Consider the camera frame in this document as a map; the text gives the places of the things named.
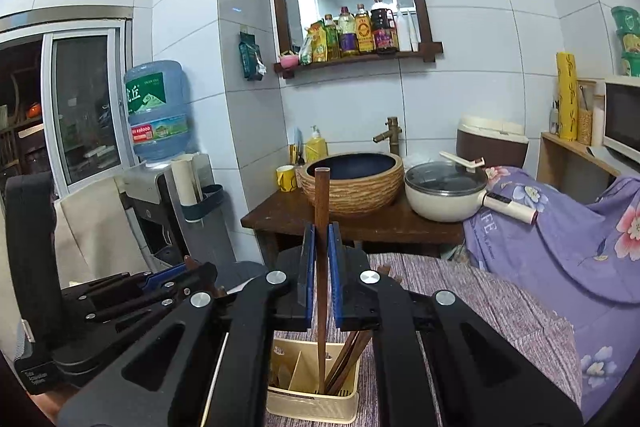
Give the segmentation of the wooden handled metal spoon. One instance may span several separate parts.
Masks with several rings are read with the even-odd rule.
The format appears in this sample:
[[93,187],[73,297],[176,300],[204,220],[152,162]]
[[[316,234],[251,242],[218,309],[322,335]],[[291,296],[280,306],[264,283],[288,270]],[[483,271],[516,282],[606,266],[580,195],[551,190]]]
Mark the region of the wooden handled metal spoon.
[[314,169],[314,227],[316,228],[316,294],[317,294],[317,355],[318,394],[324,394],[326,385],[326,314],[328,314],[328,243],[330,198],[330,169]]

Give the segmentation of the green wall packet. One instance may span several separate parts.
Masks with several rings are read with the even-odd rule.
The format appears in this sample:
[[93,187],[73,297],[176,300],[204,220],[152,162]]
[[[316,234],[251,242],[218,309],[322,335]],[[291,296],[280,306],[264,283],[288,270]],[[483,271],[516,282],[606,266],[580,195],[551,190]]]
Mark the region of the green wall packet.
[[239,52],[244,78],[250,81],[262,81],[267,69],[254,35],[240,32]]

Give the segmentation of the white microwave oven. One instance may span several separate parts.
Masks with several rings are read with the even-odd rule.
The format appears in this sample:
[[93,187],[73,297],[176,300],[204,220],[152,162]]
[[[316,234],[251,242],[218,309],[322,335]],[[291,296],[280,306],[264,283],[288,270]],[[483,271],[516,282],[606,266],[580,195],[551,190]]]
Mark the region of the white microwave oven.
[[628,159],[640,160],[640,82],[614,76],[604,82],[603,144]]

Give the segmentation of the window frame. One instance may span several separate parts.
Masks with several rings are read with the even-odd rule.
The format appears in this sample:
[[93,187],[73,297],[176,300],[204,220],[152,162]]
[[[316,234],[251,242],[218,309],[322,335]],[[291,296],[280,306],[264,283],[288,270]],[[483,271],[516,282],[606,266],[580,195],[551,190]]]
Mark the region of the window frame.
[[137,162],[124,83],[133,15],[121,6],[75,5],[1,19],[2,48],[41,40],[43,132],[58,196]]

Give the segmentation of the brass faucet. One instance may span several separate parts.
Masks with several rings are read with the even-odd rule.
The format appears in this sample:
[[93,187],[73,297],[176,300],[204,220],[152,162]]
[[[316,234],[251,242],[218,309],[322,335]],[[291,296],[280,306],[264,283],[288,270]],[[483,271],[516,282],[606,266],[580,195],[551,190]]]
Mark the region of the brass faucet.
[[402,129],[400,127],[398,118],[395,116],[388,117],[386,119],[386,127],[387,129],[375,135],[372,139],[374,143],[381,143],[383,141],[387,141],[390,146],[390,153],[399,156],[400,155],[400,135],[402,133]]

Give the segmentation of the yellow roll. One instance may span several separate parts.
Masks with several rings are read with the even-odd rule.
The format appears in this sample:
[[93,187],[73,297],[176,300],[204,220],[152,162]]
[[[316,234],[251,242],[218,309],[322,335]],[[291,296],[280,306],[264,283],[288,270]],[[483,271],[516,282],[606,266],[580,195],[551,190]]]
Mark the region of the yellow roll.
[[558,66],[559,137],[567,141],[576,141],[578,81],[574,55],[558,52],[556,66]]

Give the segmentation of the brown wooden chopstick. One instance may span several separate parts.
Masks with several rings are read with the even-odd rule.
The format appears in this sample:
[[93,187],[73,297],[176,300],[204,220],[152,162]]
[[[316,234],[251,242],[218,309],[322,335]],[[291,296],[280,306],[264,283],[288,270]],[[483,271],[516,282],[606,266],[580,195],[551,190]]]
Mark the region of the brown wooden chopstick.
[[390,274],[389,265],[381,265],[377,270],[366,270],[360,274],[360,282],[367,285],[378,283],[381,277]]
[[372,331],[359,331],[358,333],[358,339],[356,340],[354,349],[352,349],[352,353],[350,354],[344,373],[336,382],[336,386],[333,389],[333,393],[331,393],[331,395],[338,395],[340,393],[348,374],[360,359],[362,352],[364,351],[364,349],[366,349],[369,341],[373,336]]
[[326,377],[324,381],[324,391],[327,395],[333,393],[333,389],[336,386],[336,382],[344,373],[345,367],[348,363],[350,354],[352,353],[352,349],[355,347],[356,340],[358,339],[359,333],[357,331],[352,331],[347,336],[344,345],[337,355],[337,358],[330,370],[329,375]]

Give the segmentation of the yellow mug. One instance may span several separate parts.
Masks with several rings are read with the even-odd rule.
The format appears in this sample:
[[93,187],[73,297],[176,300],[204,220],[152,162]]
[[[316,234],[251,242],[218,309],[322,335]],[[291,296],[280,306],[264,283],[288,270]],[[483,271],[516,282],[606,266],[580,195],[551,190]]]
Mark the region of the yellow mug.
[[277,168],[277,186],[283,193],[291,193],[297,188],[296,169],[293,165],[283,165]]

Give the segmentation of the water dispenser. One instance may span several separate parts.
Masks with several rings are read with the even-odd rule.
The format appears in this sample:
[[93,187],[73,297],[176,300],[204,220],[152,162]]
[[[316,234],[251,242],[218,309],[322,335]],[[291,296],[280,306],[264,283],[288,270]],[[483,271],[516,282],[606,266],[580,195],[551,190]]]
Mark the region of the water dispenser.
[[156,261],[180,265],[189,256],[224,267],[235,262],[224,223],[224,188],[215,182],[209,157],[191,154],[203,199],[191,207],[180,205],[168,159],[131,167],[119,178],[120,195],[134,212],[146,248]]

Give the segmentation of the brown white rice cooker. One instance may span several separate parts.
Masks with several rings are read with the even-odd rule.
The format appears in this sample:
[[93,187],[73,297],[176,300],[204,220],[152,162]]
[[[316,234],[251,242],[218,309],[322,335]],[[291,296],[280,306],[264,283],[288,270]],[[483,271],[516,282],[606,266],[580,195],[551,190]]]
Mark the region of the brown white rice cooker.
[[463,116],[457,129],[456,154],[464,159],[485,159],[486,167],[523,168],[528,139],[521,124]]

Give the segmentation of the cream plastic utensil holder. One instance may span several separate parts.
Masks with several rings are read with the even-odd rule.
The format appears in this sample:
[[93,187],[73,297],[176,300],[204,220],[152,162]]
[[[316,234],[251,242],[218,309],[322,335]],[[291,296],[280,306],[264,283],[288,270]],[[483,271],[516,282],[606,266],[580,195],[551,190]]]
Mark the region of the cream plastic utensil holder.
[[317,343],[274,338],[266,410],[300,421],[351,424],[358,413],[359,369],[357,362],[336,395],[320,395]]

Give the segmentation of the woven wood basin sink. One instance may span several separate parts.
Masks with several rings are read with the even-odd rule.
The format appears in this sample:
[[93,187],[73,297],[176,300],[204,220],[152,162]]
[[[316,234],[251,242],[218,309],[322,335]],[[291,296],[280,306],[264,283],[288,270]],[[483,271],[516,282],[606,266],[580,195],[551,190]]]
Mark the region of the woven wood basin sink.
[[307,162],[297,171],[303,193],[314,205],[318,168],[330,170],[331,216],[364,216],[390,205],[404,184],[400,156],[392,153],[345,153]]

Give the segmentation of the wooden framed wall mirror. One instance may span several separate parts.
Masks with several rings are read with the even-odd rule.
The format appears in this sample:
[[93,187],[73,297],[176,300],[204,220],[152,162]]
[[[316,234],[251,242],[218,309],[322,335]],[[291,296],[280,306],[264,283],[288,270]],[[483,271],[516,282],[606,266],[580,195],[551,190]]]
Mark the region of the wooden framed wall mirror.
[[433,37],[426,0],[383,0],[394,12],[399,51],[360,54],[357,4],[371,11],[374,0],[272,0],[280,57],[274,71],[292,78],[299,69],[331,67],[393,58],[433,63],[444,46]]

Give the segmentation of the wooden side shelf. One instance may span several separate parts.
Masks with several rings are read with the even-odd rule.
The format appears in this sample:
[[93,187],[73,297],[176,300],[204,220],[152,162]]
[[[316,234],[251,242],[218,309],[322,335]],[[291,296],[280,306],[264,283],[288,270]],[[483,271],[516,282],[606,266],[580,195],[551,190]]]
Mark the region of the wooden side shelf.
[[582,204],[595,202],[620,172],[595,158],[588,147],[542,132],[536,179]]

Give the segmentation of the yellow soap bottle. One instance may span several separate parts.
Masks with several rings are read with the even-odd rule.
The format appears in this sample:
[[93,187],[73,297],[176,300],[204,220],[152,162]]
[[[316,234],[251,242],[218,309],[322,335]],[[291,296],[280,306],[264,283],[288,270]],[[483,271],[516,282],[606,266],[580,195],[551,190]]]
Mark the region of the yellow soap bottle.
[[313,162],[326,158],[329,155],[328,144],[321,135],[317,126],[312,126],[311,136],[305,143],[305,159],[307,162]]

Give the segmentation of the blue water jug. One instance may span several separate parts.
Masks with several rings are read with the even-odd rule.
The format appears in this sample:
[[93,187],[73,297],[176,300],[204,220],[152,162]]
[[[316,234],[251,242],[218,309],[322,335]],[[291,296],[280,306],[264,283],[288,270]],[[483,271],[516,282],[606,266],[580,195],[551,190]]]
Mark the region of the blue water jug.
[[154,61],[125,75],[128,124],[134,153],[160,162],[186,153],[191,140],[189,85],[176,61]]

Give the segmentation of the dark soy sauce bottle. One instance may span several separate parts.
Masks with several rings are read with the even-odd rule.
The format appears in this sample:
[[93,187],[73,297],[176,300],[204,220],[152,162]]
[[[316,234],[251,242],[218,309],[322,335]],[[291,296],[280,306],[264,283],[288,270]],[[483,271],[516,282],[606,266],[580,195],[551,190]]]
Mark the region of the dark soy sauce bottle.
[[370,21],[373,40],[378,54],[393,54],[399,51],[394,12],[383,0],[374,0]]

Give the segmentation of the purple floral cloth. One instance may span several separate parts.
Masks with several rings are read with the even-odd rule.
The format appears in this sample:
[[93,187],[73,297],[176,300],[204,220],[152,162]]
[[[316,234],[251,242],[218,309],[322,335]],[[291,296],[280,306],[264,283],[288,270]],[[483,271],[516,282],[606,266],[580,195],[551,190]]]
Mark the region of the purple floral cloth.
[[483,208],[463,223],[473,265],[528,291],[574,327],[582,415],[593,419],[639,351],[639,180],[619,176],[589,205],[515,167],[488,187],[534,210],[531,225]]

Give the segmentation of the yellow oil bottle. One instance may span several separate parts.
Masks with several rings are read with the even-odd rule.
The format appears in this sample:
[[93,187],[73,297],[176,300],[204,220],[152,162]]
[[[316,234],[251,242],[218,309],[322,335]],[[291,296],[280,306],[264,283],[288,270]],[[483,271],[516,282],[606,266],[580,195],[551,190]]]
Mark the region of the yellow oil bottle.
[[355,20],[359,53],[373,53],[375,51],[375,43],[372,35],[370,15],[362,3],[357,4]]

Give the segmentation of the dark wooden sink table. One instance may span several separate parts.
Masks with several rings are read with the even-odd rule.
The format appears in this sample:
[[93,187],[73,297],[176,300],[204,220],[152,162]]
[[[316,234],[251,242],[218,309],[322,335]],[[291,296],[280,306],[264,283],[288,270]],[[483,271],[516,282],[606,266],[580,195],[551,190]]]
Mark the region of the dark wooden sink table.
[[[368,254],[412,254],[436,257],[439,248],[463,242],[463,225],[425,220],[413,212],[405,195],[365,216],[331,218],[340,226],[344,242],[359,245]],[[301,191],[277,192],[241,219],[253,231],[268,265],[281,251],[298,245],[314,207]]]

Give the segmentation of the white frying pan with lid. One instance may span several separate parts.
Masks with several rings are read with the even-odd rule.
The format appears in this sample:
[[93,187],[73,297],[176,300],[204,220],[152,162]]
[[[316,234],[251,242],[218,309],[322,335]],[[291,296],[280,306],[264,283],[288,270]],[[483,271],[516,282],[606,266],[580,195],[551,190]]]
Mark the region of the white frying pan with lid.
[[434,222],[462,222],[489,209],[532,225],[538,211],[488,190],[483,165],[471,168],[455,161],[431,161],[405,173],[405,193],[411,209]]

